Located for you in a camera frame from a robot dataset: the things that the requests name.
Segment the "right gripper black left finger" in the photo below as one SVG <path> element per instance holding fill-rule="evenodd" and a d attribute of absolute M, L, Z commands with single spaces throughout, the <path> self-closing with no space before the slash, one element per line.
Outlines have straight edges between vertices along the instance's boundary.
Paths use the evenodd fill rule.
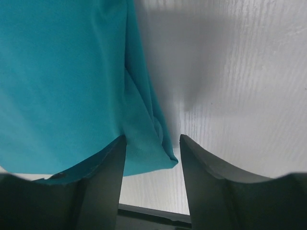
<path fill-rule="evenodd" d="M 48 179 L 0 175 L 3 230 L 113 230 L 126 158 L 126 138 Z"/>

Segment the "teal t shirt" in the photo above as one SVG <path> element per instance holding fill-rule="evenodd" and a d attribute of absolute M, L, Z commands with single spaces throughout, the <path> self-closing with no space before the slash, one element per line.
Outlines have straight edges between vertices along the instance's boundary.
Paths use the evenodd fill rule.
<path fill-rule="evenodd" d="M 0 3 L 0 164 L 55 174 L 127 139 L 124 175 L 178 160 L 131 0 Z"/>

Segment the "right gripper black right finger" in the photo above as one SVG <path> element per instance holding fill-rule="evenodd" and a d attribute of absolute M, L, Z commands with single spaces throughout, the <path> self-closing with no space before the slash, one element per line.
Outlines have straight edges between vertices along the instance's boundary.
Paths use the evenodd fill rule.
<path fill-rule="evenodd" d="M 306 173 L 272 179 L 226 162 L 187 135 L 179 144 L 194 230 L 306 229 Z"/>

